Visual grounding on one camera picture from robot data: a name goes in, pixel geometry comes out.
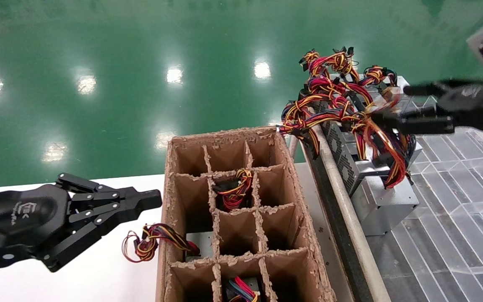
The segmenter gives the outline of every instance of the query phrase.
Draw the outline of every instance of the green floor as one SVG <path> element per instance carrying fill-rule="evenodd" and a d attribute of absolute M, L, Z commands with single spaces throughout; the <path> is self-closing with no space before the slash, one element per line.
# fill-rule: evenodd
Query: green floor
<path fill-rule="evenodd" d="M 166 141 L 275 124 L 311 48 L 483 76 L 473 0 L 0 0 L 0 186 L 161 174 Z"/>

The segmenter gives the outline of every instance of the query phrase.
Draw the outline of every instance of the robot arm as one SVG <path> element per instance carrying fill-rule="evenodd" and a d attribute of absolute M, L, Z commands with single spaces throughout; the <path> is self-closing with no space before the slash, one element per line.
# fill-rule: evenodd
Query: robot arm
<path fill-rule="evenodd" d="M 436 96 L 437 105 L 418 111 L 393 113 L 383 109 L 372 120 L 404 134 L 453 133 L 459 126 L 483 130 L 483 81 L 446 80 L 404 87 L 409 96 Z"/>
<path fill-rule="evenodd" d="M 0 268 L 37 259 L 56 272 L 117 225 L 160 206 L 158 190 L 113 189 L 67 173 L 55 185 L 1 192 Z"/>

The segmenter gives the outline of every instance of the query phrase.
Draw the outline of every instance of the cardboard box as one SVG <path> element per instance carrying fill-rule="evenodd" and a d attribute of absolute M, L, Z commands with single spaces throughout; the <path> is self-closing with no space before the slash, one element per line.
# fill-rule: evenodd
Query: cardboard box
<path fill-rule="evenodd" d="M 220 210 L 212 187 L 253 172 L 249 208 Z M 159 246 L 156 302 L 222 302 L 222 281 L 262 280 L 267 302 L 336 300 L 293 160 L 275 128 L 175 137 L 165 164 L 162 222 L 182 235 L 213 231 L 210 258 L 184 262 Z"/>

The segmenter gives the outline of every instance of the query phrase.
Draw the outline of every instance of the logo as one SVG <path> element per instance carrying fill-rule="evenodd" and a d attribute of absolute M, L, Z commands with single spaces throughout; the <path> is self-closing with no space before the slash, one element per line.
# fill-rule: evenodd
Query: logo
<path fill-rule="evenodd" d="M 21 201 L 17 202 L 12 208 L 12 215 L 10 219 L 10 224 L 15 225 L 18 216 L 21 216 L 22 219 L 29 218 L 29 214 L 34 213 L 36 210 L 35 203 L 25 203 L 21 204 Z"/>

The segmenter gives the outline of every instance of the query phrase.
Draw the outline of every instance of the wire harness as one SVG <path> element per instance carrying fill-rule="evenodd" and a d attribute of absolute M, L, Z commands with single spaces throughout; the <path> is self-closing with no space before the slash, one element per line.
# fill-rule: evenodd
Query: wire harness
<path fill-rule="evenodd" d="M 312 149 L 313 159 L 316 159 L 320 146 L 313 127 L 328 121 L 340 123 L 343 130 L 354 134 L 360 160 L 366 160 L 368 145 L 374 150 L 374 162 L 389 165 L 391 170 L 384 180 L 386 188 L 394 187 L 405 177 L 410 180 L 408 166 L 416 146 L 415 137 L 380 128 L 370 118 L 375 111 L 395 110 L 400 97 L 389 98 L 384 105 L 376 107 L 364 88 L 378 85 L 387 78 L 390 84 L 382 92 L 385 96 L 389 88 L 397 86 L 397 74 L 391 69 L 373 65 L 364 70 L 361 80 L 354 68 L 357 62 L 353 60 L 353 47 L 334 49 L 334 52 L 329 57 L 321 57 L 313 49 L 299 60 L 303 71 L 308 70 L 310 76 L 298 100 L 289 102 L 284 108 L 278 131 L 297 137 Z M 328 69 L 340 76 L 332 78 Z M 325 110 L 311 112 L 309 107 L 314 107 L 316 103 L 324 104 Z"/>
<path fill-rule="evenodd" d="M 135 254 L 139 260 L 135 260 L 129 256 L 129 241 L 134 238 Z M 154 258 L 156 250 L 159 247 L 158 240 L 165 240 L 175 247 L 188 252 L 190 255 L 199 255 L 200 249 L 191 241 L 187 241 L 178 234 L 172 227 L 166 224 L 144 225 L 141 237 L 134 231 L 129 231 L 128 235 L 122 241 L 122 254 L 125 258 L 134 263 L 150 261 Z"/>
<path fill-rule="evenodd" d="M 233 189 L 221 191 L 219 187 L 214 187 L 217 195 L 222 197 L 227 212 L 240 208 L 242 202 L 247 199 L 253 184 L 253 174 L 247 169 L 239 169 L 236 172 L 236 179 L 238 179 L 238 186 Z"/>
<path fill-rule="evenodd" d="M 240 277 L 229 279 L 226 289 L 236 294 L 229 302 L 257 302 L 259 300 L 260 293 L 254 292 Z"/>

